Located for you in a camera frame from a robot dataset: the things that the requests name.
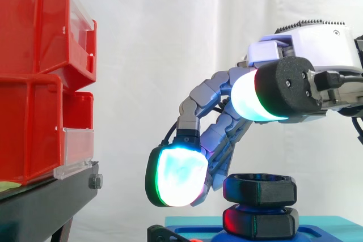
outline glowing fingertip sensor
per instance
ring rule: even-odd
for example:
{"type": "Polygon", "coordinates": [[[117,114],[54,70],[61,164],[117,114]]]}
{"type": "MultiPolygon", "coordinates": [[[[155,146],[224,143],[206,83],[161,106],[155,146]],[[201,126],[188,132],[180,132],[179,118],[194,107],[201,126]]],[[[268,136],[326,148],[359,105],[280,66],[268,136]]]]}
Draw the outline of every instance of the glowing fingertip sensor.
{"type": "Polygon", "coordinates": [[[251,71],[236,80],[231,91],[231,101],[235,111],[245,119],[252,121],[286,120],[269,113],[261,104],[255,89],[255,75],[257,70],[251,71]]]}
{"type": "Polygon", "coordinates": [[[148,199],[156,206],[185,206],[201,193],[206,157],[184,147],[158,147],[149,157],[145,177],[148,199]]]}

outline blue platform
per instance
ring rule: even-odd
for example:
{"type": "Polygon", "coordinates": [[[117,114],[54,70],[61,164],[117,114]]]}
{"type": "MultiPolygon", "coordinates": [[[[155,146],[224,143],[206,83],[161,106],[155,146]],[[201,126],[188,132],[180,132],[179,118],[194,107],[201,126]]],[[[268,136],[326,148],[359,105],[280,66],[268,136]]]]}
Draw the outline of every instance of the blue platform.
{"type": "MultiPolygon", "coordinates": [[[[363,227],[339,216],[301,216],[300,226],[302,225],[308,225],[306,226],[308,229],[309,226],[317,226],[316,230],[320,229],[318,233],[321,233],[322,237],[317,234],[310,236],[304,232],[298,239],[295,237],[293,240],[284,240],[284,242],[363,242],[363,227]]],[[[230,235],[226,233],[221,233],[219,237],[216,237],[216,234],[222,230],[222,218],[220,216],[170,216],[166,218],[165,226],[178,226],[178,232],[182,231],[179,234],[187,239],[201,239],[205,242],[244,241],[243,239],[231,239],[230,235]],[[183,228],[185,226],[209,228],[203,229],[203,232],[195,232],[201,229],[185,229],[183,228]]]]}

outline black cable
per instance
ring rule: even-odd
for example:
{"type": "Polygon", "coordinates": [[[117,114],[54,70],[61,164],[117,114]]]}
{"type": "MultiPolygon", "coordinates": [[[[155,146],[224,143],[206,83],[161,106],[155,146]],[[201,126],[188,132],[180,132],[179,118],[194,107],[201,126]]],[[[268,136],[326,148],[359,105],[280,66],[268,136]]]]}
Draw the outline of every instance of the black cable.
{"type": "MultiPolygon", "coordinates": [[[[218,113],[222,113],[223,110],[222,109],[219,109],[217,107],[214,107],[213,108],[214,111],[218,112],[218,113]]],[[[174,130],[176,130],[176,123],[174,123],[172,125],[172,127],[170,128],[170,130],[167,132],[167,134],[165,135],[164,137],[164,140],[161,141],[161,145],[164,146],[164,145],[168,145],[169,144],[169,139],[170,139],[170,136],[172,135],[172,133],[174,132],[174,130]]]]}
{"type": "Polygon", "coordinates": [[[352,117],[352,122],[353,122],[354,128],[356,128],[359,135],[363,137],[363,130],[358,123],[357,117],[352,117]]]}
{"type": "Polygon", "coordinates": [[[222,109],[219,109],[219,108],[217,108],[217,107],[214,107],[214,108],[213,108],[213,110],[214,110],[214,111],[216,111],[217,113],[222,113],[222,112],[223,112],[223,110],[222,110],[222,109]]]}
{"type": "Polygon", "coordinates": [[[363,77],[343,76],[342,80],[343,80],[343,83],[347,83],[347,82],[363,82],[363,77]]]}
{"type": "Polygon", "coordinates": [[[223,99],[221,102],[218,103],[218,106],[223,110],[227,103],[231,100],[231,97],[227,97],[226,99],[223,99]]]}

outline blue tray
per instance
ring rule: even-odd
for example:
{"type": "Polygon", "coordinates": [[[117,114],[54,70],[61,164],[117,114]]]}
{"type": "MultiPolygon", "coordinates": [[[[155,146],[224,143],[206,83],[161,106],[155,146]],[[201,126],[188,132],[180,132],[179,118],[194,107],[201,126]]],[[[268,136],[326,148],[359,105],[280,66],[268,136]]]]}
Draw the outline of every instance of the blue tray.
{"type": "MultiPolygon", "coordinates": [[[[339,216],[301,216],[300,224],[300,233],[294,239],[283,242],[363,242],[363,227],[339,216]]],[[[171,216],[166,218],[165,226],[187,239],[203,242],[249,241],[221,232],[220,216],[171,216]]]]}

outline cable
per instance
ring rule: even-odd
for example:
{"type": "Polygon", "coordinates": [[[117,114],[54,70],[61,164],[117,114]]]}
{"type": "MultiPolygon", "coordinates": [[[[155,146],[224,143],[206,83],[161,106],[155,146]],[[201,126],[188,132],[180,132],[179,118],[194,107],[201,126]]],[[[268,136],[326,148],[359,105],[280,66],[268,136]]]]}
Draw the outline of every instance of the cable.
{"type": "Polygon", "coordinates": [[[363,77],[344,76],[337,71],[324,71],[315,75],[314,82],[320,92],[340,88],[344,83],[348,82],[363,82],[363,77]]]}
{"type": "Polygon", "coordinates": [[[218,106],[223,110],[227,103],[231,100],[231,97],[227,97],[226,99],[223,99],[221,102],[218,103],[218,106]]]}
{"type": "Polygon", "coordinates": [[[343,83],[347,83],[347,82],[363,82],[363,77],[359,77],[359,76],[342,76],[341,75],[343,83]]]}
{"type": "Polygon", "coordinates": [[[352,117],[352,122],[353,122],[354,128],[356,128],[359,135],[363,137],[363,130],[358,123],[357,117],[352,117]]]}
{"type": "MultiPolygon", "coordinates": [[[[214,107],[213,110],[216,111],[216,112],[218,112],[218,113],[222,113],[223,112],[222,109],[219,109],[217,107],[214,107]]],[[[161,141],[161,144],[160,144],[161,146],[165,146],[165,145],[168,145],[169,144],[170,136],[172,135],[172,133],[174,132],[174,130],[176,130],[176,123],[174,123],[172,125],[172,127],[170,128],[170,130],[165,135],[163,141],[161,141]]]]}
{"type": "Polygon", "coordinates": [[[222,109],[219,109],[219,108],[217,108],[217,107],[214,107],[214,108],[213,108],[213,110],[214,110],[215,112],[217,112],[217,113],[222,113],[222,112],[223,112],[223,110],[222,110],[222,109]]]}

